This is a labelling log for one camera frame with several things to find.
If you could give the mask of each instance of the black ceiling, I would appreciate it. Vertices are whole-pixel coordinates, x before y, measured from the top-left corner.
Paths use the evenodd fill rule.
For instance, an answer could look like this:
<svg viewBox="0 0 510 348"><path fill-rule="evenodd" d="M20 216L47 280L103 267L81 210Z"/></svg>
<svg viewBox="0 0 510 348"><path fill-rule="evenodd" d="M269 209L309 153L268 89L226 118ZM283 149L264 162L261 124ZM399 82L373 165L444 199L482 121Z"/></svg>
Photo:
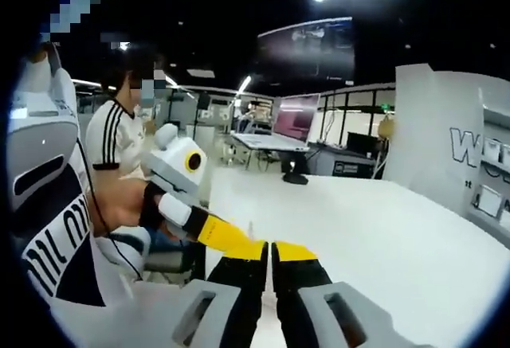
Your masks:
<svg viewBox="0 0 510 348"><path fill-rule="evenodd" d="M73 78L98 81L112 37L151 41L167 57L166 70L182 85L237 89L252 72L259 33L297 22L352 16L355 84L394 80L396 65L481 72L510 79L510 0L100 0L90 15L55 37ZM212 69L214 79L190 76ZM339 82L294 81L247 91L266 95L320 92Z"/></svg>

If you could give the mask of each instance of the white table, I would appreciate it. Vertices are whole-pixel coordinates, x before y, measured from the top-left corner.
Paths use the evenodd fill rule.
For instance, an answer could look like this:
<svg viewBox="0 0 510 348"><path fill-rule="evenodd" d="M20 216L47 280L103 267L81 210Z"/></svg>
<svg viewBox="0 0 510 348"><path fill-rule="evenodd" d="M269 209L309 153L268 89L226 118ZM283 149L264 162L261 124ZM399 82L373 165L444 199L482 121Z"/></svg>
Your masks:
<svg viewBox="0 0 510 348"><path fill-rule="evenodd" d="M311 176L295 186L279 174L217 168L210 208L243 229L252 221L257 239L307 246L332 281L388 311L395 330L417 344L461 346L508 278L502 244L393 182ZM220 258L208 250L207 275ZM281 340L275 328L259 335Z"/></svg>

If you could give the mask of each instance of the white t-shirt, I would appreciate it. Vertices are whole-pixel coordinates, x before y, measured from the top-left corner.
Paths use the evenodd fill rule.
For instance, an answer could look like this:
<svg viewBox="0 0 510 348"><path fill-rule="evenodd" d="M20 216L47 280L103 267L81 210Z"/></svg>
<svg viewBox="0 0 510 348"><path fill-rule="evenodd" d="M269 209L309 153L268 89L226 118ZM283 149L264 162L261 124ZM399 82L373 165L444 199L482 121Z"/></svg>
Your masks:
<svg viewBox="0 0 510 348"><path fill-rule="evenodd" d="M145 129L140 117L116 100L97 109L87 127L87 159L95 171L119 170L122 178L144 179L141 169Z"/></svg>

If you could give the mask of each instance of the robotic arm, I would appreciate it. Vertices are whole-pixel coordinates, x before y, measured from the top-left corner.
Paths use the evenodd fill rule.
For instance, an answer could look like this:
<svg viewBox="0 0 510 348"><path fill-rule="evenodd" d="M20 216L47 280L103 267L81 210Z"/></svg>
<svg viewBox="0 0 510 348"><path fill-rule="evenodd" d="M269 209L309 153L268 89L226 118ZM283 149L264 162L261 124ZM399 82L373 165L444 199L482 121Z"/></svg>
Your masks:
<svg viewBox="0 0 510 348"><path fill-rule="evenodd" d="M159 212L168 230L179 238L197 240L207 247L227 251L249 242L238 227L198 205L195 197L203 179L207 156L193 139L178 137L173 124L155 133L156 150L146 155L143 164L150 181L165 192Z"/></svg>

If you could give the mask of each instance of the desk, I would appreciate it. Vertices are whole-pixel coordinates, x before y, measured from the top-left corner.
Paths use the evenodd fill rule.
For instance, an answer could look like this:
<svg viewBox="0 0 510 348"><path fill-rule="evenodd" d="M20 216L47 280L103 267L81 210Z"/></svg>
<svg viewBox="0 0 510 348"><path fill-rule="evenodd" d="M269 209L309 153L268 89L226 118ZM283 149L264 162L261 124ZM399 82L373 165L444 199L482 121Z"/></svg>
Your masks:
<svg viewBox="0 0 510 348"><path fill-rule="evenodd" d="M210 208L257 239L310 248L331 280L390 312L417 344L458 347L499 300L510 251L466 219L393 182L218 168ZM206 274L221 258L207 252Z"/></svg>

